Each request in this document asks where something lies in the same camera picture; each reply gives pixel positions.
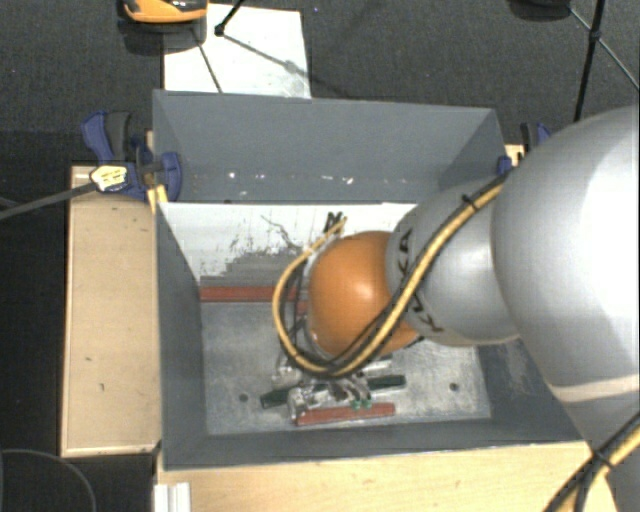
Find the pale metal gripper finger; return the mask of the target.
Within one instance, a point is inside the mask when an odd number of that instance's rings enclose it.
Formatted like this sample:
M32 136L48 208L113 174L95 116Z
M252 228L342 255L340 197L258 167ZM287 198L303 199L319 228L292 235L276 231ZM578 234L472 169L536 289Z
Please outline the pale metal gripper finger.
M306 397L303 391L290 390L288 392L288 410L291 421L294 424L297 424L308 410Z
M292 388L299 383L299 369L289 361L280 361L276 364L272 375L273 388Z

